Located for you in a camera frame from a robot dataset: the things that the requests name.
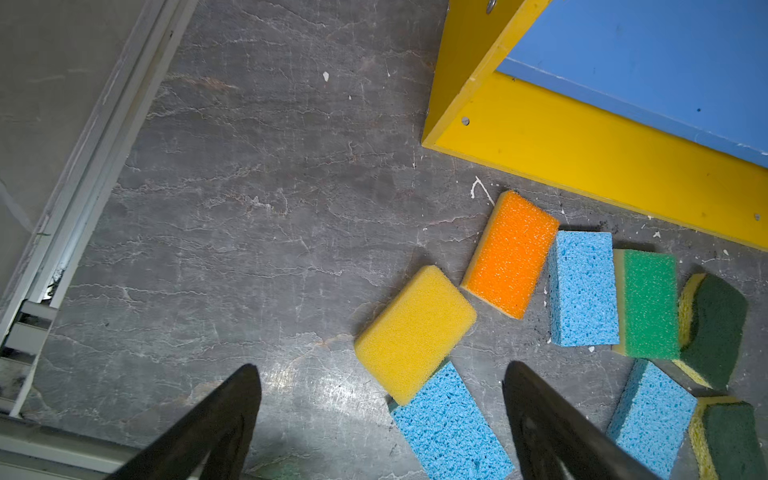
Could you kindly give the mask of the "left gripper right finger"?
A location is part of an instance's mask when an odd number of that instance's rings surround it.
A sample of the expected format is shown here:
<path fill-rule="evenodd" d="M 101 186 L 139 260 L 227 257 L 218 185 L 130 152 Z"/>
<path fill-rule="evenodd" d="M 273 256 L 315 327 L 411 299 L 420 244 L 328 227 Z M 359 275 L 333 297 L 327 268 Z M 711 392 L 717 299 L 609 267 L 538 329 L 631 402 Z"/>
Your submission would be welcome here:
<path fill-rule="evenodd" d="M 654 479 L 522 361 L 502 390 L 524 479 Z"/>

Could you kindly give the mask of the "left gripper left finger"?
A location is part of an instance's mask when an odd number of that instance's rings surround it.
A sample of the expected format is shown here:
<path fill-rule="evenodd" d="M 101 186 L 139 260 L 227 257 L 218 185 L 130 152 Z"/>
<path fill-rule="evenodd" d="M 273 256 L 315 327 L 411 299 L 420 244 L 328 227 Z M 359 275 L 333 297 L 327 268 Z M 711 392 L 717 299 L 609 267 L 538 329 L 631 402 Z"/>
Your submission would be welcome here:
<path fill-rule="evenodd" d="M 238 479 L 261 402 L 258 369 L 245 364 L 111 479 Z"/>

